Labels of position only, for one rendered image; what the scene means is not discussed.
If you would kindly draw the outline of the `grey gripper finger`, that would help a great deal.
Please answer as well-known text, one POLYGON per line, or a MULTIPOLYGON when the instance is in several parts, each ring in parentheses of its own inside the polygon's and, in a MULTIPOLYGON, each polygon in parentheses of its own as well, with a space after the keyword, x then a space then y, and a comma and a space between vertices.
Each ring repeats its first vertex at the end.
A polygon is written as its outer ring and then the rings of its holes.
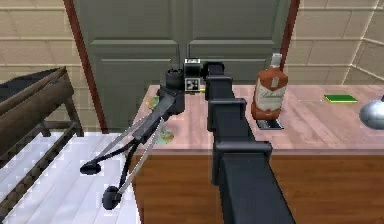
POLYGON ((155 133, 162 121, 162 116, 157 112, 153 112, 143 117, 110 142, 94 159, 83 164, 80 168, 80 172, 86 175, 94 175, 101 171, 101 161, 112 158, 125 151, 134 154, 137 147, 140 144, 145 144, 155 133), (129 134, 132 134, 133 139, 120 149, 112 151, 112 149, 129 134))
POLYGON ((138 160, 137 164, 134 166, 133 170, 130 171, 130 165, 132 163, 133 156, 138 149, 139 144, 134 143, 133 146, 129 149, 126 161, 121 173, 119 186, 109 186, 103 193, 102 196, 102 205, 106 210, 113 210, 122 199, 124 192, 128 189, 129 185, 136 177, 137 173, 140 171, 144 162, 152 152, 152 149, 157 141, 157 138, 161 132, 161 129, 164 124, 164 119, 161 118, 159 124, 156 126, 155 131, 150 135, 150 142, 145 148, 142 156, 138 160))

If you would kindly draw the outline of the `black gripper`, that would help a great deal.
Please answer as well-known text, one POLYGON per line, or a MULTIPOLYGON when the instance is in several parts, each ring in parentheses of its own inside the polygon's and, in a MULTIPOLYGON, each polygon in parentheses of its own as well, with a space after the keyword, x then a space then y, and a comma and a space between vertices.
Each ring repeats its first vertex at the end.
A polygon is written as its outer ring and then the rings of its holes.
POLYGON ((182 69, 169 69, 165 72, 165 82, 157 90, 157 96, 159 97, 159 103, 151 113, 159 113, 164 122, 171 116, 181 114, 184 111, 185 90, 182 69))

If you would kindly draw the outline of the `colorful martini glass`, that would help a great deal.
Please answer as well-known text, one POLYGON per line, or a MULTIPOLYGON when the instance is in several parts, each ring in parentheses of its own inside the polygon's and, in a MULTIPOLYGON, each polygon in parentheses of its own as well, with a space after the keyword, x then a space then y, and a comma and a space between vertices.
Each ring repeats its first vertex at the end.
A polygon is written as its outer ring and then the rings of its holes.
MULTIPOLYGON (((159 103, 159 97, 158 96, 152 96, 149 97, 146 101, 147 107, 153 111, 156 105, 159 103)), ((168 144, 170 143, 174 138, 174 134, 167 130, 166 128, 162 127, 160 130, 159 137, 157 138, 158 144, 168 144)))

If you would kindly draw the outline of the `grey green room door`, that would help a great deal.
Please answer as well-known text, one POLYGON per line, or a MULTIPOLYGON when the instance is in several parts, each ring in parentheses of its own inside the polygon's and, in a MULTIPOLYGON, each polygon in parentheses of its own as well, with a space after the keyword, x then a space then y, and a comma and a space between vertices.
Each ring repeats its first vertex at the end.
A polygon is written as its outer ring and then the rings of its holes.
POLYGON ((279 52, 290 0, 73 0, 107 128, 136 117, 147 89, 185 59, 220 61, 250 84, 279 52))

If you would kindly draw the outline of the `dark brown wooden bench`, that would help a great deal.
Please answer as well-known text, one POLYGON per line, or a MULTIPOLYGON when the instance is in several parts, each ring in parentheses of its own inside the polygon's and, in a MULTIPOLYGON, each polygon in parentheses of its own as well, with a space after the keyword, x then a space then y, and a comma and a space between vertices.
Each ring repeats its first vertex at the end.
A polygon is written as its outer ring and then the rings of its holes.
POLYGON ((11 191, 0 199, 0 220, 4 219, 39 178, 68 141, 84 131, 74 106, 74 89, 64 67, 35 72, 0 84, 0 168, 41 134, 53 129, 64 133, 11 191))

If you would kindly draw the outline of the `brown whisky bottle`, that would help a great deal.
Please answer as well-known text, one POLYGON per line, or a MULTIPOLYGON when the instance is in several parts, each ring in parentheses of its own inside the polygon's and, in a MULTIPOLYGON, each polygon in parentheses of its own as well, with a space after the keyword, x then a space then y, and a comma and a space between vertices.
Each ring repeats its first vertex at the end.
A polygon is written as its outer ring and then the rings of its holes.
POLYGON ((280 70, 282 54, 273 53, 271 64, 256 79, 251 114, 254 120, 276 120, 288 84, 288 76, 280 70))

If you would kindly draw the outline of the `black flat remote control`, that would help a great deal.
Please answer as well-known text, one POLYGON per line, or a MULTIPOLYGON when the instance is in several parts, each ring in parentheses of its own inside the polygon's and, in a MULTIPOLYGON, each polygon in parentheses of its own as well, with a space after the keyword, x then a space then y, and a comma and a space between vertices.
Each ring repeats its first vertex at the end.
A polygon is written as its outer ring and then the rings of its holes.
POLYGON ((276 120, 257 120, 256 124, 260 130, 283 130, 284 127, 278 119, 276 120))

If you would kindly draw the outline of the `wooden table with pink top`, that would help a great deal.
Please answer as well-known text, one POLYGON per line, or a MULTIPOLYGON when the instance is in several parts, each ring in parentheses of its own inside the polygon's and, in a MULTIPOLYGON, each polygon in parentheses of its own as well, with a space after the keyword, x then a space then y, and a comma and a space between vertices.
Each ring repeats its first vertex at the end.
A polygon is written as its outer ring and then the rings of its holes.
MULTIPOLYGON (((297 224, 384 224, 384 131, 359 120, 361 106, 382 93, 380 86, 291 86, 284 129, 254 131, 274 147, 271 166, 297 224), (325 94, 358 102, 330 103, 325 94)), ((134 185, 143 224, 223 224, 206 121, 201 94, 187 96, 184 113, 168 121, 173 141, 154 149, 134 185)))

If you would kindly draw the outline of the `green flat book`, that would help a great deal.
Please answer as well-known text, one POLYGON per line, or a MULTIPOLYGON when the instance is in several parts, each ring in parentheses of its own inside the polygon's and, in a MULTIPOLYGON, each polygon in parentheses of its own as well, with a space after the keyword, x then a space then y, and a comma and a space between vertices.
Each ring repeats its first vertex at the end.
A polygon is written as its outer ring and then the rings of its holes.
POLYGON ((357 103, 358 100, 349 94, 325 94, 324 99, 330 103, 357 103))

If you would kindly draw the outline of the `silver round bowl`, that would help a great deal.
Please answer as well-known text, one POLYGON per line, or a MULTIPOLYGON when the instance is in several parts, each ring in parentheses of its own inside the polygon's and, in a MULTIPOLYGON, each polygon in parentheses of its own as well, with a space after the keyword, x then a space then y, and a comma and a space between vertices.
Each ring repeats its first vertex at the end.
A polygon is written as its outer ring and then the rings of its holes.
POLYGON ((384 130, 384 95, 364 105, 359 112, 360 121, 373 130, 384 130))

